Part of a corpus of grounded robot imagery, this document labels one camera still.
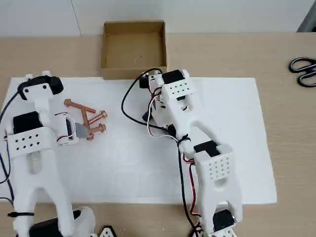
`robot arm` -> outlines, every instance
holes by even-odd
[[[37,237],[43,228],[51,236],[89,237],[94,232],[95,217],[90,208],[73,212],[71,201],[62,185],[55,148],[60,134],[69,134],[61,143],[77,141],[75,128],[67,116],[50,114],[49,100],[63,90],[61,80],[43,72],[40,77],[26,76],[18,92],[23,100],[35,104],[35,111],[13,118],[6,127],[15,191],[13,226],[19,237]],[[51,225],[33,225],[38,189],[44,189],[57,210],[58,220]]]
[[[242,220],[241,191],[233,149],[223,144],[212,131],[198,91],[186,70],[149,76],[148,82],[151,91],[161,89],[150,108],[158,126],[173,125],[178,140],[186,135],[190,137],[193,126],[209,138],[196,146],[190,140],[183,140],[179,146],[188,159],[195,161],[199,184],[197,205],[203,236],[233,235],[232,227]]]

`scissors handle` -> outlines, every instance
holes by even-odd
[[[310,64],[307,66],[300,67],[300,68],[295,68],[294,64],[296,64],[297,62],[308,62]],[[309,57],[295,58],[288,65],[288,69],[292,73],[307,72],[309,74],[309,71],[313,70],[314,68],[316,68],[316,59],[309,58]]]
[[[311,78],[312,76],[316,76],[316,71],[309,71],[304,75],[301,75],[297,78],[297,83],[303,87],[316,87],[315,83],[305,83],[304,80],[307,78]]]

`copper screw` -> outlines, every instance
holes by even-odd
[[[104,110],[102,110],[100,114],[98,114],[97,116],[94,116],[92,119],[89,120],[89,124],[92,124],[102,118],[105,119],[107,116],[108,116],[107,113]]]
[[[86,128],[90,129],[88,117],[85,108],[81,109],[82,118],[83,118],[83,124]]]
[[[92,129],[89,129],[89,133],[104,132],[105,129],[106,129],[105,124],[100,123],[98,127],[94,127]]]
[[[89,134],[89,135],[87,136],[87,140],[88,140],[88,141],[93,140],[93,138],[94,138],[94,134],[93,134],[93,133],[91,133],[91,134]]]
[[[72,102],[71,99],[66,99],[66,100],[64,101],[64,104],[66,105],[66,107],[72,106],[72,107],[75,107],[75,108],[80,109],[80,110],[85,109],[86,111],[91,112],[91,113],[93,113],[93,114],[96,113],[96,110],[95,110],[95,109],[92,109],[92,108],[89,108],[89,107],[86,107],[86,106],[77,104],[77,103],[75,103],[75,102]]]

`open cardboard box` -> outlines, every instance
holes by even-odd
[[[167,70],[164,22],[106,22],[101,60],[103,78],[135,79],[150,68]]]

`wooden table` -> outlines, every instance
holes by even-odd
[[[10,77],[26,73],[100,76],[101,43],[99,36],[0,39],[0,100]],[[167,51],[170,69],[184,68],[192,76],[257,78],[278,203],[245,206],[238,236],[314,236],[316,89],[298,86],[287,64],[298,56],[316,57],[316,34],[172,34]],[[106,224],[120,237],[184,237],[189,231],[181,206],[89,206],[96,231]],[[13,236],[12,220],[5,217],[10,211],[8,204],[0,205],[1,236]],[[36,207],[36,221],[53,216],[52,205]]]

